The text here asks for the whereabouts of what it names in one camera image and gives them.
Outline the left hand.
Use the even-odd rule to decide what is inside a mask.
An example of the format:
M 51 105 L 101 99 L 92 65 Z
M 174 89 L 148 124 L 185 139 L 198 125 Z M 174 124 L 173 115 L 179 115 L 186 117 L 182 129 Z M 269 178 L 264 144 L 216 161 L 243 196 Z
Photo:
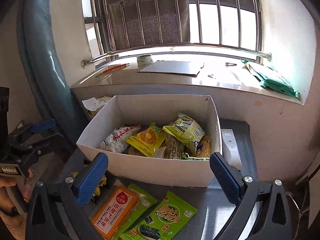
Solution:
M 12 213 L 17 210 L 20 215 L 26 215 L 32 195 L 32 170 L 28 170 L 28 176 L 16 174 L 4 174 L 1 170 L 1 210 Z

